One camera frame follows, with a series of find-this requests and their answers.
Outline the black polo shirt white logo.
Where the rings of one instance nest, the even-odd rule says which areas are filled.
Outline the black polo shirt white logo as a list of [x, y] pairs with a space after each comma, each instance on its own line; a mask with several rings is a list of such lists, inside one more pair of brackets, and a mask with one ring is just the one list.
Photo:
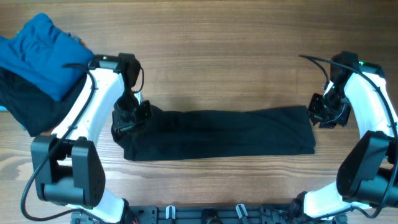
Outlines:
[[314, 154], [306, 106], [256, 111], [163, 111], [114, 142], [130, 161]]

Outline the blue folded shirt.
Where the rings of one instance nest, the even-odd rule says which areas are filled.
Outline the blue folded shirt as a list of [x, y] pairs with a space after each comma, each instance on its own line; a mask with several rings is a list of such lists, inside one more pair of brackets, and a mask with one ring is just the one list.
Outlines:
[[61, 101], [83, 75], [63, 65], [86, 65], [93, 58], [92, 51], [43, 13], [27, 22], [15, 37], [1, 37], [1, 67], [33, 83], [55, 101]]

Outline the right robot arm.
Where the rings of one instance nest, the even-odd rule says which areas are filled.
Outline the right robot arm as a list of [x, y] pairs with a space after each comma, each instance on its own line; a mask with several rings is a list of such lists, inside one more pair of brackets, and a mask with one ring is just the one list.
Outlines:
[[354, 112], [360, 140], [340, 166], [336, 181], [303, 192], [287, 211], [292, 223], [325, 223], [355, 210], [376, 218], [397, 206], [397, 115], [380, 66], [358, 60], [330, 61], [322, 95], [310, 102], [310, 120], [320, 128], [344, 126]]

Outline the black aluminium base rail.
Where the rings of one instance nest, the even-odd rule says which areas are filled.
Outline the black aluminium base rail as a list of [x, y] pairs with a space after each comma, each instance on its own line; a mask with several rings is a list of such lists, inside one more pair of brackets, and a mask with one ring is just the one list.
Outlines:
[[[346, 211], [311, 218], [290, 208], [287, 204], [264, 204], [261, 206], [245, 206], [249, 224], [302, 224], [302, 223], [347, 223]], [[121, 223], [137, 224], [242, 224], [234, 207], [175, 207], [176, 219], [166, 220], [166, 207], [135, 206], [130, 207], [122, 216]]]

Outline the black folded garment under blue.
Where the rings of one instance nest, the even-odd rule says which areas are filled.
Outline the black folded garment under blue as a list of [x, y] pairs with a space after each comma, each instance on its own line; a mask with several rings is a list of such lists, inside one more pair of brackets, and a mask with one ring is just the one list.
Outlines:
[[61, 101], [55, 101], [31, 82], [2, 68], [1, 106], [35, 137], [63, 121], [85, 82], [86, 77], [80, 78]]

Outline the left white rail clip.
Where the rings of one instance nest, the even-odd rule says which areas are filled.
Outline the left white rail clip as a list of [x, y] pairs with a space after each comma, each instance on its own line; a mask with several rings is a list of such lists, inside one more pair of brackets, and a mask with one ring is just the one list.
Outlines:
[[176, 219], [176, 208], [173, 205], [169, 205], [165, 209], [165, 219], [175, 220]]

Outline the white rail clip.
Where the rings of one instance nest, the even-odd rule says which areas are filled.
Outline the white rail clip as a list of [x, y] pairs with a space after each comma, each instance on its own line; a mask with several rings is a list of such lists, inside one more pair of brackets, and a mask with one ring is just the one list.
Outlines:
[[238, 218], [242, 221], [242, 224], [249, 224], [248, 212], [244, 204], [237, 204], [236, 213], [238, 214]]
[[173, 205], [169, 205], [165, 209], [165, 219], [175, 220], [176, 219], [176, 208]]

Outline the right white rail clip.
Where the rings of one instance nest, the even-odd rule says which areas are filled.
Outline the right white rail clip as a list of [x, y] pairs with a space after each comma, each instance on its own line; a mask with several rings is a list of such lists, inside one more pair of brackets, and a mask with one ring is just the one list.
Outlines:
[[242, 221], [242, 224], [249, 224], [248, 212], [244, 204], [237, 204], [236, 213], [238, 214], [238, 218]]

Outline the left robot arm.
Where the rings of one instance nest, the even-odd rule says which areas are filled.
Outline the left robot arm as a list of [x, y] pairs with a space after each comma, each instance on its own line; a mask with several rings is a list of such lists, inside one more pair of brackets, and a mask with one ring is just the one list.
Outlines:
[[34, 172], [21, 198], [35, 186], [39, 200], [68, 207], [72, 223], [138, 223], [127, 200], [106, 189], [96, 145], [108, 116], [114, 134], [124, 135], [152, 116], [150, 103], [132, 90], [144, 70], [133, 54], [95, 55], [87, 65], [67, 63], [86, 74], [86, 82], [64, 119], [49, 136], [34, 138], [30, 151]]

